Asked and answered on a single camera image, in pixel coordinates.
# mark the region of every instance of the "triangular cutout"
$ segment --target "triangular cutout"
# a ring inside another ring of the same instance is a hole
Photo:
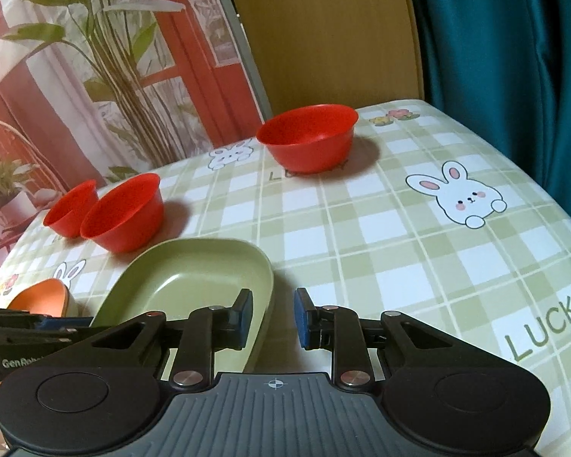
[[[126,350],[135,342],[137,336],[144,329],[141,323],[133,323],[113,334],[93,342],[93,347]]]
[[[421,350],[428,350],[431,348],[446,348],[452,347],[451,344],[445,342],[442,339],[434,337],[430,333],[417,326],[411,325],[408,322],[402,323],[402,328],[408,335],[408,338],[412,341],[416,348]]]

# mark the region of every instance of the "potted plant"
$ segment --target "potted plant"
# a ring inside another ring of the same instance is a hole
[[[0,160],[0,212],[12,225],[36,214],[26,191],[26,183],[36,168],[37,165],[21,160]]]

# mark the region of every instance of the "cartoon rabbit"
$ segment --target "cartoon rabbit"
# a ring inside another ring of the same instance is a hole
[[[254,150],[248,146],[249,141],[249,139],[245,139],[245,141],[236,142],[230,146],[214,149],[209,153],[212,160],[209,162],[209,165],[207,165],[207,168],[220,170],[234,161],[247,160],[254,152]]]
[[[61,282],[69,289],[72,280],[80,274],[86,263],[86,260],[83,259],[77,262],[70,271],[67,271],[67,265],[62,262],[55,270],[55,273],[53,273],[53,278],[61,280]]]
[[[406,183],[417,192],[435,196],[446,216],[470,229],[484,226],[493,211],[502,213],[507,204],[498,190],[467,178],[467,170],[456,161],[442,165],[446,183],[429,175],[409,175]]]

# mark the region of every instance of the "table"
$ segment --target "table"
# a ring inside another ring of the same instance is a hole
[[[166,221],[151,244],[218,237],[262,248],[274,266],[276,303],[258,371],[329,372],[328,353],[298,346],[297,287],[317,305],[360,317],[399,310],[539,376],[553,405],[539,449],[571,456],[570,218],[512,162],[427,103],[359,112],[349,158],[326,174],[290,174],[255,139],[158,169]],[[413,174],[444,183],[442,166],[454,160],[488,186],[481,193],[493,188],[507,205],[481,228],[458,224],[407,184]],[[81,268],[70,291],[80,314],[91,316],[141,250],[113,256],[57,238],[43,216],[0,268],[0,307],[65,263]]]

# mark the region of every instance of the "teal curtain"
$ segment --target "teal curtain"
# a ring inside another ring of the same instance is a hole
[[[428,102],[571,216],[571,0],[413,0]]]

